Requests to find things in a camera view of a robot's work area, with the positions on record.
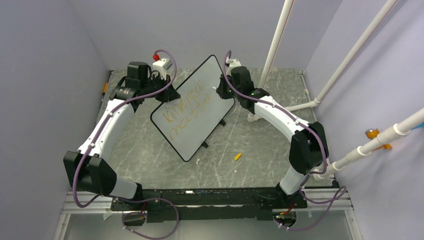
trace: white arm segment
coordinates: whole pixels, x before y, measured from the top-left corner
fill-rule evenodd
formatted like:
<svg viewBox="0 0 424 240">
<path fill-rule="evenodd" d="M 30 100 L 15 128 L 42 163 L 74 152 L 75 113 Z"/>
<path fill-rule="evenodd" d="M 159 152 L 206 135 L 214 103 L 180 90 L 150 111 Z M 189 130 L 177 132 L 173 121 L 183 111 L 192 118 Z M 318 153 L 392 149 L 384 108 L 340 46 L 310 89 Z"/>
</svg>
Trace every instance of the white arm segment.
<svg viewBox="0 0 424 240">
<path fill-rule="evenodd" d="M 281 107 L 281 105 L 278 104 L 272 96 L 264 96 L 260 99 L 270 103 L 274 103 L 276 106 Z M 276 127 L 280 132 L 282 132 L 282 134 L 284 134 L 284 136 L 288 139 L 289 142 L 292 141 L 292 136 L 295 134 L 296 131 L 302 131 L 304 129 L 301 126 L 296 125 L 296 123 L 283 111 L 265 103 L 255 103 L 254 113 L 264 118 L 274 127 Z M 309 124 L 308 121 L 297 117 L 291 112 L 290 114 L 295 117 L 297 121 L 299 121 L 299 123 L 302 123 L 306 126 Z M 292 166 L 290 166 L 284 178 L 280 181 L 279 185 L 287 195 L 292 195 L 299 189 L 299 186 L 305 180 L 305 178 L 306 175 L 297 172 Z"/>
<path fill-rule="evenodd" d="M 88 146 L 91 144 L 93 137 L 96 135 L 97 131 L 99 130 L 100 125 L 105 120 L 106 116 L 111 112 L 112 109 L 114 109 L 116 106 L 121 104 L 123 100 L 113 99 L 110 100 L 107 103 L 106 111 L 104 112 L 103 116 L 101 116 L 100 121 L 95 126 L 93 132 L 90 134 L 88 139 L 82 144 L 78 150 L 81 151 L 82 154 L 84 154 L 88 148 Z M 125 104 L 122 107 L 120 107 L 109 119 L 106 126 L 101 131 L 101 134 L 97 141 L 94 143 L 93 149 L 88 154 L 89 156 L 94 156 L 95 154 L 98 154 L 99 158 L 104 159 L 106 162 L 111 157 L 112 154 L 112 148 L 115 145 L 115 142 L 117 141 L 117 138 L 122 132 L 122 129 L 128 124 L 130 121 L 130 117 L 134 114 L 134 109 L 131 106 L 131 104 Z M 111 196 L 116 197 L 122 197 L 126 199 L 132 199 L 134 197 L 134 194 L 136 193 L 137 185 L 132 182 L 128 181 L 119 175 L 116 176 L 116 183 L 115 187 L 113 188 L 112 192 L 110 193 Z"/>
</svg>

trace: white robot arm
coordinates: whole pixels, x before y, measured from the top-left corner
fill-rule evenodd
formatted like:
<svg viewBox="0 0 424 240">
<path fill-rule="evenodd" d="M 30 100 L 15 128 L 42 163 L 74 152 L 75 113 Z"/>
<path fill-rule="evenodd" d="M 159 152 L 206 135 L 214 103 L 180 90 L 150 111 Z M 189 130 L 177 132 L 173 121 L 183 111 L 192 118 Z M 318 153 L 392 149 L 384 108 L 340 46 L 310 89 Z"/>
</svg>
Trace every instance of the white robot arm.
<svg viewBox="0 0 424 240">
<path fill-rule="evenodd" d="M 254 87 L 250 72 L 246 67 L 241 66 L 240 61 L 227 58 L 225 62 L 228 66 L 225 74 L 231 85 L 240 93 L 258 99 L 259 101 L 249 100 L 236 94 L 229 87 L 223 75 L 220 78 L 220 85 L 216 89 L 216 93 L 218 93 L 222 99 L 238 99 L 243 108 L 270 122 L 290 141 L 289 161 L 291 166 L 284 178 L 276 186 L 277 193 L 280 193 L 280 197 L 284 200 L 290 199 L 291 196 L 298 192 L 299 187 L 309 172 L 323 162 L 317 139 L 306 131 L 306 129 L 301 127 L 300 124 L 309 126 L 309 128 L 319 136 L 324 146 L 325 155 L 328 157 L 328 147 L 324 128 L 319 122 L 310 124 L 289 111 L 286 111 L 291 115 L 288 116 L 288 114 L 275 107 L 279 106 L 279 108 L 285 109 L 269 96 L 268 92 L 261 88 Z M 260 100 L 273 103 L 273 105 L 262 103 Z"/>
</svg>

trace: yellow marker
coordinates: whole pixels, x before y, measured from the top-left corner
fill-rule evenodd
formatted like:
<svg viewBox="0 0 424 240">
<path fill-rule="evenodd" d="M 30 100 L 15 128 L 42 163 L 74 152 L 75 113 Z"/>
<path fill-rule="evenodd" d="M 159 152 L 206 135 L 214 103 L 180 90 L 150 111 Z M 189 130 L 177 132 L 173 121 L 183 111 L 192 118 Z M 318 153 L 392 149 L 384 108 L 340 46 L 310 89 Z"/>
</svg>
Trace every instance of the yellow marker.
<svg viewBox="0 0 424 240">
<path fill-rule="evenodd" d="M 239 154 L 237 154 L 237 155 L 235 155 L 235 157 L 234 157 L 234 160 L 239 160 L 239 158 L 242 156 L 242 154 L 241 153 L 239 153 Z"/>
</svg>

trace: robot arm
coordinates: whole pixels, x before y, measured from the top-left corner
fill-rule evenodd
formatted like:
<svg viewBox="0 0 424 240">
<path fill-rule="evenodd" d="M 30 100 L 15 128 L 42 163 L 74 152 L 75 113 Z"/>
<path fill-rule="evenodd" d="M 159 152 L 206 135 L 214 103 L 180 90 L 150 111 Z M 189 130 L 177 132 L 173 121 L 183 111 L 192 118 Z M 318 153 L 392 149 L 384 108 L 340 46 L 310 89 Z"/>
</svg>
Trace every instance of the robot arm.
<svg viewBox="0 0 424 240">
<path fill-rule="evenodd" d="M 289 161 L 291 166 L 284 178 L 276 186 L 276 193 L 279 199 L 288 202 L 288 200 L 298 192 L 299 187 L 309 172 L 323 162 L 317 140 L 311 133 L 301 127 L 299 123 L 309 126 L 309 128 L 317 133 L 324 145 L 325 155 L 328 157 L 329 154 L 324 128 L 319 122 L 310 124 L 289 112 L 289 114 L 296 119 L 296 121 L 293 121 L 286 113 L 275 108 L 276 105 L 280 105 L 268 92 L 262 88 L 254 87 L 250 72 L 246 67 L 241 66 L 238 60 L 227 59 L 226 63 L 228 66 L 226 75 L 235 89 L 252 98 L 273 103 L 273 106 L 249 100 L 236 94 L 228 86 L 223 75 L 220 78 L 220 84 L 216 89 L 216 93 L 222 99 L 236 98 L 240 102 L 241 107 L 270 122 L 290 141 Z"/>
<path fill-rule="evenodd" d="M 117 176 L 107 162 L 111 157 L 113 146 L 122 129 L 127 125 L 131 116 L 136 112 L 138 106 L 143 103 L 144 99 L 124 104 L 113 114 L 111 112 L 125 100 L 150 94 L 163 88 L 170 81 L 167 70 L 171 66 L 172 62 L 168 58 L 158 58 L 153 63 L 153 71 L 147 63 L 130 62 L 127 69 L 128 76 L 123 77 L 111 93 L 110 101 L 107 103 L 106 110 L 99 124 L 94 128 L 88 139 L 78 148 L 77 152 L 68 151 L 63 158 L 71 186 L 73 185 L 77 165 L 80 163 L 83 153 L 91 146 L 92 150 L 86 156 L 78 175 L 77 190 L 135 201 L 143 199 L 142 185 Z M 179 99 L 180 95 L 171 85 L 165 91 L 152 97 L 160 102 L 170 102 Z M 93 142 L 95 135 L 98 134 L 100 125 L 108 115 L 111 116 L 110 120 L 107 121 L 106 126 L 99 133 L 97 140 Z"/>
</svg>

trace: black metal base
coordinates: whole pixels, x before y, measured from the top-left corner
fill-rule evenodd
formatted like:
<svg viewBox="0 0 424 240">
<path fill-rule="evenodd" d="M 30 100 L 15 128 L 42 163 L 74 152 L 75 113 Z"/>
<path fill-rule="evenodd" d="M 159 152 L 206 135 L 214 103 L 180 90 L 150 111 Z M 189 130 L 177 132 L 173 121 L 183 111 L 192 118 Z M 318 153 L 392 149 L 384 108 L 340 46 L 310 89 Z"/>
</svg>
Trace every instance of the black metal base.
<svg viewBox="0 0 424 240">
<path fill-rule="evenodd" d="M 202 188 L 202 189 L 144 189 L 145 199 L 163 198 L 177 206 L 180 220 L 245 219 L 272 220 L 273 209 L 295 209 L 308 205 L 300 194 L 289 202 L 278 199 L 275 187 Z M 112 202 L 112 211 L 140 211 L 143 203 Z M 161 223 L 175 220 L 172 206 L 163 201 L 146 204 L 147 222 Z"/>
</svg>

